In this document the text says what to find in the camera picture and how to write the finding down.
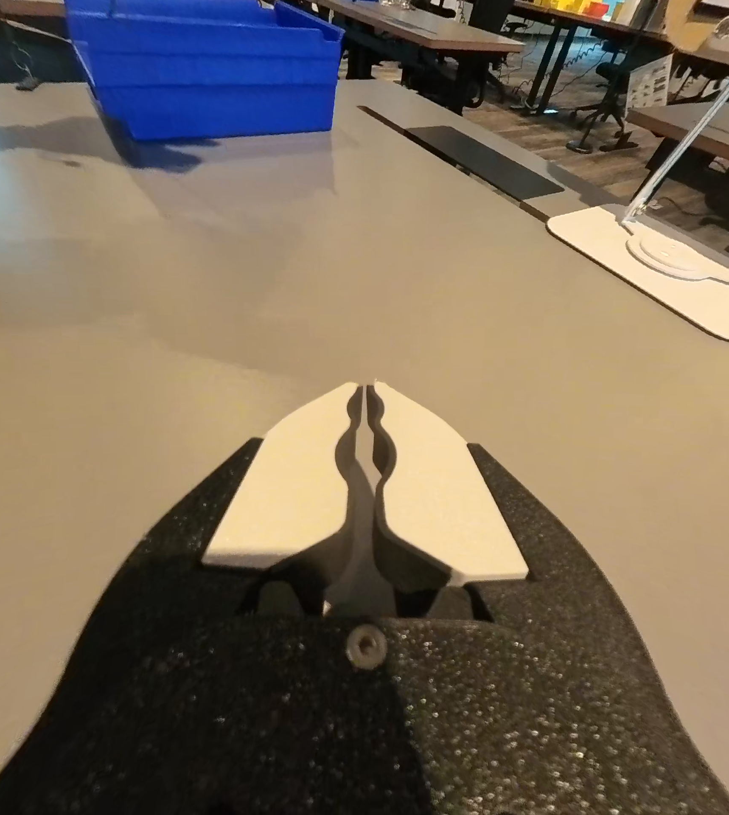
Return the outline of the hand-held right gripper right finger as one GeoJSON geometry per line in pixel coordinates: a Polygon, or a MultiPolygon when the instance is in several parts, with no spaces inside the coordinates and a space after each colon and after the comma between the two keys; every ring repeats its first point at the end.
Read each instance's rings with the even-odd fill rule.
{"type": "Polygon", "coordinates": [[[373,560],[400,617],[481,616],[477,584],[519,582],[528,565],[465,439],[385,382],[366,389],[373,560]]]}

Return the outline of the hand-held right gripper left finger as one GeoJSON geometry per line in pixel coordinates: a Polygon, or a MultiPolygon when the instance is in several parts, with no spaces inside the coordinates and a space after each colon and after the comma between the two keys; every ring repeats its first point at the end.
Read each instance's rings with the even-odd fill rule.
{"type": "Polygon", "coordinates": [[[287,583],[321,615],[356,539],[356,459],[363,389],[345,382],[265,434],[202,555],[207,567],[287,583]]]}

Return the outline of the small white sign card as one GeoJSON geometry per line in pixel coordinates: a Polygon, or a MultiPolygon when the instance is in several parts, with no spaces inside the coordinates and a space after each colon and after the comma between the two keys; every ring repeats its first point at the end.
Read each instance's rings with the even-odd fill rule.
{"type": "Polygon", "coordinates": [[[630,72],[625,111],[645,107],[665,107],[673,76],[673,55],[666,55],[630,72]]]}

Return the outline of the brown office table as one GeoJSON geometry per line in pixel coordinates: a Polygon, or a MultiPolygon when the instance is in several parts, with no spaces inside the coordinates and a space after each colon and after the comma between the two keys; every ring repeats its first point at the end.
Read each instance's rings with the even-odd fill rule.
{"type": "MultiPolygon", "coordinates": [[[[708,109],[705,103],[635,108],[628,112],[626,120],[664,141],[679,142],[698,124],[708,109]]],[[[694,150],[729,162],[729,104],[709,121],[687,152],[694,150]]]]}
{"type": "Polygon", "coordinates": [[[522,43],[416,7],[380,2],[314,2],[343,31],[346,78],[373,79],[373,67],[395,63],[406,87],[461,116],[480,107],[492,65],[522,43]]]}

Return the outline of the black office chair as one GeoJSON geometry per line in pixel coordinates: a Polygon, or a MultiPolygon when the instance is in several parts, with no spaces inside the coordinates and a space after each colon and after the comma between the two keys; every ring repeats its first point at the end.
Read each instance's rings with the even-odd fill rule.
{"type": "Polygon", "coordinates": [[[627,61],[609,62],[596,67],[595,72],[606,80],[605,94],[598,102],[576,107],[569,112],[569,121],[574,122],[579,113],[588,116],[582,122],[582,136],[566,143],[566,149],[580,155],[589,155],[594,147],[588,142],[591,130],[597,123],[604,123],[612,118],[618,129],[611,143],[599,148],[600,152],[634,150],[638,144],[632,139],[632,131],[626,130],[624,121],[624,97],[628,91],[628,82],[632,69],[627,61]]]}

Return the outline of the desk with black legs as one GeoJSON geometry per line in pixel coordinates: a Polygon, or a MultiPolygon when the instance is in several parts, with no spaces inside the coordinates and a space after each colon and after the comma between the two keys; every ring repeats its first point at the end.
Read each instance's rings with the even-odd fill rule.
{"type": "Polygon", "coordinates": [[[607,2],[602,19],[554,11],[542,2],[515,2],[513,15],[551,29],[540,64],[528,86],[528,94],[512,106],[528,116],[552,114],[551,106],[574,39],[581,30],[601,40],[622,39],[628,49],[640,41],[665,43],[664,10],[661,2],[607,2]]]}

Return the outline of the stacked blue plastic bins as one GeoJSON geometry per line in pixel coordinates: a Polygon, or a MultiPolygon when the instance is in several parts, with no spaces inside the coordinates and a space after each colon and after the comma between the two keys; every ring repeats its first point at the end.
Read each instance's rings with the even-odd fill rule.
{"type": "Polygon", "coordinates": [[[329,131],[343,31],[288,3],[68,1],[101,111],[136,141],[329,131]]]}

